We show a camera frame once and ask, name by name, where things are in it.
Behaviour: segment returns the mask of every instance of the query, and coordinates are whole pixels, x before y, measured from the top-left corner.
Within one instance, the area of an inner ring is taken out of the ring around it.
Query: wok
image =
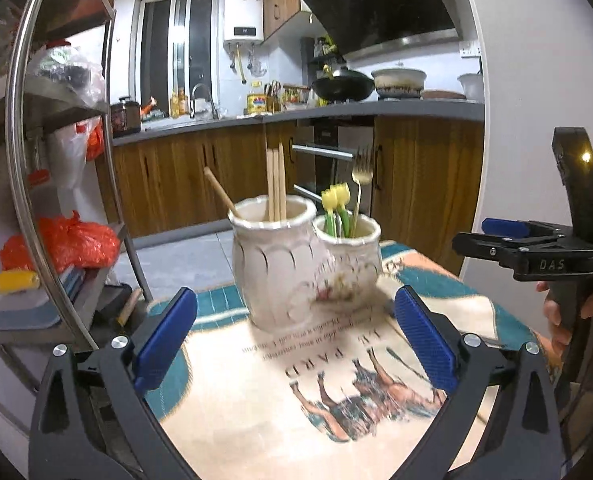
[[[364,73],[341,67],[339,70],[323,69],[327,76],[318,78],[312,88],[317,95],[326,101],[363,101],[375,89],[374,79]]]

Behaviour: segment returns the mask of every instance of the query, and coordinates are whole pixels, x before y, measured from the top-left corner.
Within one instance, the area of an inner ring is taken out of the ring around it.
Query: faucet
[[[203,88],[206,89],[206,92],[208,92],[208,98],[210,100],[210,106],[212,107],[212,118],[216,121],[216,120],[218,120],[218,111],[216,111],[216,107],[214,106],[214,99],[212,99],[212,92],[208,88],[208,85],[206,85],[205,83],[198,83],[192,89],[192,96],[191,96],[191,99],[192,99],[192,110],[190,110],[190,119],[194,119],[194,115],[195,115],[195,111],[196,111],[195,94],[196,94],[196,90],[200,86],[203,86]]]

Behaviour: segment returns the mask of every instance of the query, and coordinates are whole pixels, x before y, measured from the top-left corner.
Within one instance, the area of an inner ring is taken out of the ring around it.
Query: table
[[[445,400],[391,315],[412,285],[461,332],[518,349],[538,335],[416,251],[381,245],[375,299],[349,316],[273,336],[254,327],[234,284],[198,293],[198,317],[158,390],[146,400],[171,441],[206,480],[388,479]],[[166,305],[151,306],[158,313]],[[470,460],[495,388],[454,466]]]

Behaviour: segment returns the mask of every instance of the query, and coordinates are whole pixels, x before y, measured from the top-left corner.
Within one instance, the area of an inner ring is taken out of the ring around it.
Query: red plastic bag
[[[118,258],[121,243],[114,231],[94,222],[81,222],[77,211],[72,218],[40,218],[38,230],[58,273],[71,265],[91,269],[110,267]],[[5,243],[0,259],[3,270],[35,270],[21,235]]]
[[[105,144],[103,144],[103,123],[100,119],[96,119],[96,121],[96,126],[90,131],[90,136],[88,137],[88,149],[85,153],[85,160],[87,161],[94,160],[105,150]]]

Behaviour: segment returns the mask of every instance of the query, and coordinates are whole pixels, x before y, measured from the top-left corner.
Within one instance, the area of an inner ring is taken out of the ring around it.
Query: electrical outlet
[[[481,57],[481,44],[479,40],[459,41],[461,57]]]

